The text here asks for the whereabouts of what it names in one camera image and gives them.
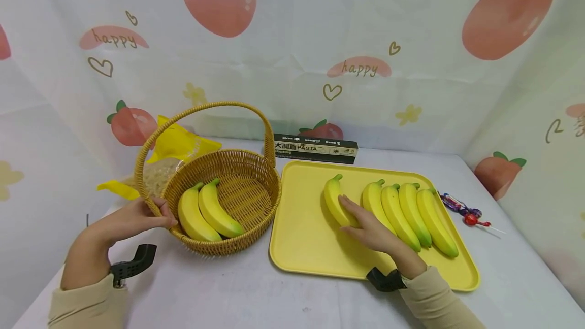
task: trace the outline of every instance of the yellow tray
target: yellow tray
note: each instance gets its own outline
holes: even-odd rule
[[[392,259],[370,251],[341,232],[327,209],[323,187],[338,173],[343,174],[342,193],[355,202],[360,201],[366,184],[379,179],[385,179],[385,185],[416,182],[421,188],[434,188],[430,180],[416,173],[290,162],[282,171],[282,197],[270,237],[270,257],[277,267],[289,272],[365,280],[367,272],[378,267],[388,274],[396,268]],[[439,195],[435,196],[438,205],[443,206]],[[480,284],[477,267],[447,210],[440,209],[439,216],[455,240],[459,256],[450,259],[435,247],[423,248],[420,256],[437,267],[451,289],[473,291]]]

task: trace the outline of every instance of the beige sleeve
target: beige sleeve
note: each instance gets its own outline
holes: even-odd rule
[[[50,329],[121,329],[124,326],[128,290],[113,288],[113,275],[92,286],[53,292]]]
[[[407,289],[400,290],[406,305],[427,329],[481,329],[481,321],[451,291],[435,267],[415,279],[403,277]]]

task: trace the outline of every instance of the yellow banana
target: yellow banana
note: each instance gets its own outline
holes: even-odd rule
[[[430,248],[432,240],[431,234],[425,225],[423,218],[420,216],[418,206],[416,204],[416,189],[420,187],[412,183],[404,183],[399,189],[400,207],[404,213],[404,217],[411,226],[413,232],[418,237],[420,244],[423,247]]]
[[[359,227],[358,221],[355,217],[347,212],[339,203],[339,195],[341,194],[341,185],[339,180],[343,176],[338,174],[327,181],[323,189],[324,197],[326,197],[326,205],[335,220],[342,226]]]
[[[228,215],[219,204],[217,185],[219,178],[205,184],[199,193],[199,208],[205,221],[216,229],[218,233],[228,238],[234,238],[244,233],[239,222]]]
[[[418,210],[422,220],[427,225],[433,244],[440,251],[445,253],[446,256],[456,257],[459,255],[459,250],[455,241],[447,232],[447,229],[440,221],[439,214],[437,213],[437,203],[433,192],[430,189],[424,189],[416,194],[416,202],[418,204]]]
[[[186,234],[194,240],[220,241],[221,237],[199,211],[199,190],[203,183],[197,183],[195,187],[189,188],[179,199],[179,222]]]
[[[378,221],[382,222],[382,225],[386,226],[390,232],[396,235],[396,230],[390,221],[388,221],[388,217],[386,217],[384,208],[382,207],[382,184],[384,184],[384,179],[368,184],[362,192],[362,202],[366,210],[373,213]]]
[[[399,188],[398,184],[394,184],[382,189],[382,207],[390,224],[394,226],[396,235],[415,252],[420,252],[420,241],[400,208],[399,191],[397,191]]]

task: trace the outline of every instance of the plastic bag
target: plastic bag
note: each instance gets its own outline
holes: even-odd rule
[[[158,126],[169,119],[158,116]],[[170,176],[186,163],[206,153],[217,151],[221,144],[190,133],[183,126],[174,123],[158,136],[153,154],[147,160],[143,172],[146,189],[160,196]],[[97,190],[107,189],[127,200],[140,197],[136,190],[134,175],[122,180],[108,180],[97,186]]]

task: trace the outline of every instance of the woven basket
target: woven basket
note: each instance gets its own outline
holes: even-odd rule
[[[276,170],[274,135],[266,117],[254,106],[242,102],[211,102],[188,109],[160,126],[143,145],[136,159],[134,177],[136,189],[150,210],[160,216],[160,210],[150,198],[143,178],[150,145],[163,131],[181,118],[200,110],[219,106],[239,106],[253,110],[264,122],[264,156],[255,152],[226,149],[214,151],[181,165],[162,190],[161,197],[178,220],[178,201],[181,195],[199,182],[208,183],[219,177],[219,203],[232,218],[242,224],[245,232],[223,241],[197,241],[185,234],[180,224],[170,229],[189,249],[204,255],[229,255],[246,249],[266,231],[280,202],[282,186]]]

